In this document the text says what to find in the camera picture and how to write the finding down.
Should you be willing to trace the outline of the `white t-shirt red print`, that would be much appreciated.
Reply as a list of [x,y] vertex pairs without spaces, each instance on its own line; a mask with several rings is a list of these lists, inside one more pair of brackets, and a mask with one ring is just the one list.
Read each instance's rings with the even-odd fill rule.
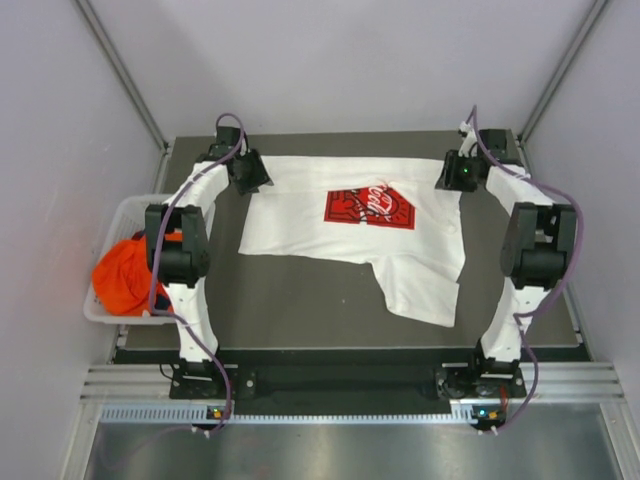
[[244,255],[368,264],[389,312],[451,328],[466,255],[460,193],[438,160],[268,156],[250,200]]

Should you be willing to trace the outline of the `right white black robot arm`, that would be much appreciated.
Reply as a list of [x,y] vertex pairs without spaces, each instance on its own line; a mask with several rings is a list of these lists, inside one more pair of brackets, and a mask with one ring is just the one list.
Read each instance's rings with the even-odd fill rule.
[[487,396],[515,384],[527,330],[538,308],[565,277],[574,252],[578,215],[534,185],[509,159],[503,130],[459,127],[461,146],[447,152],[436,187],[471,193],[484,188],[509,216],[500,253],[504,286],[490,326],[468,366],[449,367],[441,385]]

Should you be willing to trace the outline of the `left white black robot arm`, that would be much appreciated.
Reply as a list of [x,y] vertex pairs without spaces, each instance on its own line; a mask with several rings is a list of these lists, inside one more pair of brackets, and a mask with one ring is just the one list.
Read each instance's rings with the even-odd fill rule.
[[205,295],[216,199],[230,185],[245,195],[270,182],[244,129],[218,126],[214,143],[196,160],[176,193],[145,210],[150,312],[173,320],[178,328],[174,380],[191,379],[205,396],[220,394],[227,382],[216,358],[219,342],[210,325]]

